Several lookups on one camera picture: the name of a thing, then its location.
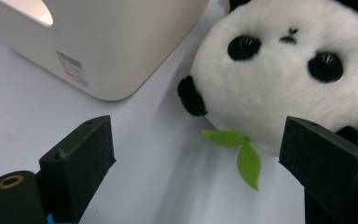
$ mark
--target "panda plush toy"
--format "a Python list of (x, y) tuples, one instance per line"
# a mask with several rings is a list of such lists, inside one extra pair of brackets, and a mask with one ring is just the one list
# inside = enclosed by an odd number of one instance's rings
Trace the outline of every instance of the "panda plush toy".
[(358, 0), (230, 0), (177, 90), (191, 115), (272, 155), (288, 116), (355, 127)]

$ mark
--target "panda eye patch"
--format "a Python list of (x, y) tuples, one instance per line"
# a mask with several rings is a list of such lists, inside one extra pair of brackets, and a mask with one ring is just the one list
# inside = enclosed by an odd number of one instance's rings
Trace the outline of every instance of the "panda eye patch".
[(231, 40), (227, 53), (234, 61), (248, 61), (253, 59), (260, 46), (260, 40), (248, 35), (240, 35)]
[(323, 83), (339, 80), (344, 69), (342, 61), (334, 53), (317, 52), (316, 56), (308, 62), (310, 75)]

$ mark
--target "white plastic device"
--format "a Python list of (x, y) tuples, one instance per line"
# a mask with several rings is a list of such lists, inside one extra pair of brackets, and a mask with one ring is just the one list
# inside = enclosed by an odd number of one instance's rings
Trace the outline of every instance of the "white plastic device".
[(208, 0), (0, 0), (0, 36), (99, 99), (134, 93), (186, 36)]

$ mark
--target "green leaf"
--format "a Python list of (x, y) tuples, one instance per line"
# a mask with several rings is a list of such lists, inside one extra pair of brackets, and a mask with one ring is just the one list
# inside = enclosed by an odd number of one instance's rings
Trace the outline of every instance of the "green leaf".
[(249, 145), (245, 144), (240, 149), (237, 159), (238, 171), (243, 180), (258, 191), (258, 177), (261, 171), (261, 160), (257, 152)]
[(247, 137), (232, 131), (202, 131), (206, 138), (220, 147), (240, 147), (249, 143)]

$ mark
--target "black 3d-printed part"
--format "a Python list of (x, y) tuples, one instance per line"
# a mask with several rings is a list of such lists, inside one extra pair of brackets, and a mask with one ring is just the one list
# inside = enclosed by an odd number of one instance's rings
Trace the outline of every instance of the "black 3d-printed part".
[(115, 161), (109, 116), (84, 122), (46, 153), (40, 175), (53, 192), (54, 221), (78, 223)]
[(46, 224), (34, 173), (18, 171), (0, 177), (0, 224)]
[(306, 190), (307, 224), (331, 223), (323, 221), (318, 204), (336, 223), (358, 224), (358, 146), (318, 124), (289, 117), (280, 163)]

